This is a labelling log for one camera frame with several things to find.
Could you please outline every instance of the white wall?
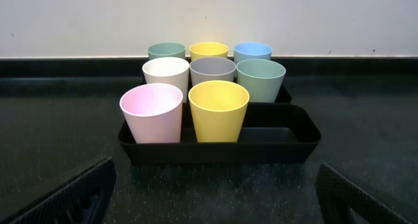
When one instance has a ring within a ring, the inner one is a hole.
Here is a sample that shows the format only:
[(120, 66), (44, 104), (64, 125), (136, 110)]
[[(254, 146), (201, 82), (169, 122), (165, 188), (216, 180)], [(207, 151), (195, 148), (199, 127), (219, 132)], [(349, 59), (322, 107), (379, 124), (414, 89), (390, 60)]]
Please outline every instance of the white wall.
[(209, 40), (230, 55), (258, 41), (275, 56), (418, 56), (418, 0), (0, 0), (0, 57), (146, 56)]

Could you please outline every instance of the yellow cup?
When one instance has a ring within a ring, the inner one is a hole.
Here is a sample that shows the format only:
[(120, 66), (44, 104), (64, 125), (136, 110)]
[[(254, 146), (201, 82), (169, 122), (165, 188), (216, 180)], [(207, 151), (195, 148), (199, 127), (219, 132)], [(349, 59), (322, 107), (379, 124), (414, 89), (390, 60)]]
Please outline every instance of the yellow cup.
[(190, 57), (194, 61), (202, 57), (228, 57), (228, 46), (218, 42), (200, 42), (190, 46)]
[(248, 91), (233, 82), (213, 80), (189, 92), (198, 142), (236, 142), (249, 101)]

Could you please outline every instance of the countertop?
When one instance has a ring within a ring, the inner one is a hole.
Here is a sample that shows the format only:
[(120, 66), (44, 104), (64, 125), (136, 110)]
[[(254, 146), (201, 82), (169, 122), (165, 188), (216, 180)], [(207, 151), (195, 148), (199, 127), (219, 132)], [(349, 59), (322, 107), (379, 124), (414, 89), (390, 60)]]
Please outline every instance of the countertop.
[(322, 223), (324, 161), (418, 206), (418, 77), (286, 77), (322, 134), (304, 164), (135, 168), (117, 134), (119, 99), (139, 82), (0, 80), (0, 197), (111, 155), (118, 181), (103, 223)]

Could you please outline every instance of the pink cup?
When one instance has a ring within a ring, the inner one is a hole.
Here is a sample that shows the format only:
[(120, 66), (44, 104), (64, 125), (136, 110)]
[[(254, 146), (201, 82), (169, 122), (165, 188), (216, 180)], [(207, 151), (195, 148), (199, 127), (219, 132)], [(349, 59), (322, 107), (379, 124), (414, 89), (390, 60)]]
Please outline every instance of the pink cup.
[(126, 92), (120, 108), (137, 143), (180, 142), (183, 93), (170, 84), (145, 84)]

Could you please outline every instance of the plastic cup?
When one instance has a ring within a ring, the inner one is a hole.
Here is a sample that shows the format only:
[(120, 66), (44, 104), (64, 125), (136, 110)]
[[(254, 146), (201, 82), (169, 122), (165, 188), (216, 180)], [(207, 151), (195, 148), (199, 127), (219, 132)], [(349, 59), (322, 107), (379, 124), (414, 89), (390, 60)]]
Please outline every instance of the plastic cup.
[(211, 80), (234, 82), (235, 71), (235, 63), (222, 57), (205, 57), (190, 63), (193, 86)]
[(126, 92), (120, 108), (137, 143), (180, 142), (183, 93), (170, 84), (145, 84)]
[(213, 80), (189, 92), (198, 142), (236, 142), (249, 100), (248, 91), (233, 82)]
[(237, 66), (238, 84), (248, 90), (251, 103), (273, 103), (285, 76), (284, 66), (265, 59), (248, 59)]
[(189, 62), (178, 57), (162, 57), (147, 61), (142, 66), (147, 84), (164, 83), (179, 88), (187, 96), (189, 84)]
[(272, 57), (273, 49), (267, 44), (245, 42), (234, 47), (234, 62), (240, 63), (247, 59), (267, 59)]
[(218, 42), (200, 42), (190, 46), (192, 61), (203, 57), (228, 57), (228, 46)]
[(183, 44), (173, 42), (154, 44), (148, 48), (148, 57), (150, 60), (160, 57), (178, 57), (185, 59), (185, 47)]

